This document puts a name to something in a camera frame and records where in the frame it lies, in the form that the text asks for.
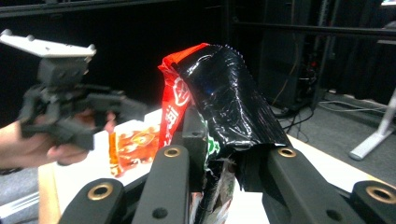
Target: floor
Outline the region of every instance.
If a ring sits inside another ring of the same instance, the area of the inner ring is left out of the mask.
[[[375,107],[375,110],[362,111],[361,107]],[[354,161],[348,157],[350,150],[377,129],[382,118],[381,112],[377,110],[384,110],[384,106],[356,101],[347,96],[326,94],[324,100],[314,110],[312,118],[290,129],[285,129],[285,132],[396,186],[396,133],[387,138],[363,161]],[[305,108],[295,117],[294,123],[310,115],[311,110]],[[279,121],[283,127],[287,127],[292,120],[293,118]],[[0,206],[37,192],[37,169],[26,169],[14,175],[0,176],[0,189]],[[12,216],[3,218],[0,223],[37,223],[37,219],[38,204],[36,203]]]

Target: white metal stand leg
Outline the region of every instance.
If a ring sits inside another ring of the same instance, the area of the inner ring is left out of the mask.
[[[349,156],[356,160],[361,161],[364,157],[375,149],[384,139],[386,139],[392,132],[393,128],[390,124],[393,121],[393,117],[396,112],[396,89],[390,98],[387,111],[379,124],[378,130],[373,133],[370,137],[364,140],[360,145],[355,147],[349,152]]]

